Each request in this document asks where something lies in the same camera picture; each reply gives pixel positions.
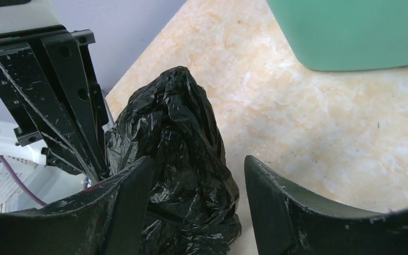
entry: black plastic bag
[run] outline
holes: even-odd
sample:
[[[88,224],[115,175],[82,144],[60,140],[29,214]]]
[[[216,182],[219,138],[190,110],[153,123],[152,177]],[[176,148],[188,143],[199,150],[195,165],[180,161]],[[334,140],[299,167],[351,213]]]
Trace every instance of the black plastic bag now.
[[[112,174],[142,156],[156,162],[140,255],[228,253],[241,234],[239,189],[206,92],[187,68],[137,90],[108,141]]]

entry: marble tabletop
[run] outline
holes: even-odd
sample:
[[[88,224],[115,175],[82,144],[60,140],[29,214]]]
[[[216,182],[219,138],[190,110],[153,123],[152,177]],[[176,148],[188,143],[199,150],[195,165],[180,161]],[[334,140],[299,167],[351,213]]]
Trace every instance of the marble tabletop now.
[[[246,155],[350,206],[408,207],[408,67],[313,71],[296,60],[265,0],[188,0],[107,96],[113,116],[178,65],[206,89],[240,187],[243,234],[232,255],[257,254]]]

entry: plastic bag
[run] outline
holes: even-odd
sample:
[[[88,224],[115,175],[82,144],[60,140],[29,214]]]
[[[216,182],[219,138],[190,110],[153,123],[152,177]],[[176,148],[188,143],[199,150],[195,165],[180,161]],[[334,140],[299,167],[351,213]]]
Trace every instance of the plastic bag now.
[[[108,141],[112,174],[142,156],[156,162],[140,255],[229,252],[241,234],[239,189],[206,92],[187,68],[137,90]]]

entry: screw hole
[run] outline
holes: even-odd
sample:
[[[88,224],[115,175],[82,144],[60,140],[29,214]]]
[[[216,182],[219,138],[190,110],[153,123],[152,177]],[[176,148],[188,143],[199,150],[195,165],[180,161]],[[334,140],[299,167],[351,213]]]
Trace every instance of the screw hole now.
[[[60,49],[58,49],[58,52],[60,53],[60,55],[61,55],[62,57],[69,57],[69,56],[71,56],[71,51],[70,51],[70,49],[68,49],[68,47],[66,47],[66,46],[60,47]]]
[[[84,101],[87,100],[88,99],[88,93],[87,93],[86,89],[79,89],[78,90],[78,96],[79,96],[80,99],[82,99]]]
[[[87,38],[86,38],[85,36],[81,36],[81,37],[79,37],[79,42],[80,42],[81,44],[84,44],[84,43],[87,42]]]

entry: crumpled plastic bag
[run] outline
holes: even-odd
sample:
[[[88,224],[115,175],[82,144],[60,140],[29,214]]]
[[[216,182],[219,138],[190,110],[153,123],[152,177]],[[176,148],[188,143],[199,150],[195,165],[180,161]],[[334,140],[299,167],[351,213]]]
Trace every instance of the crumpled plastic bag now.
[[[206,92],[185,67],[137,90],[108,139],[111,174],[142,156],[156,171],[140,255],[227,254],[240,236],[239,189]]]

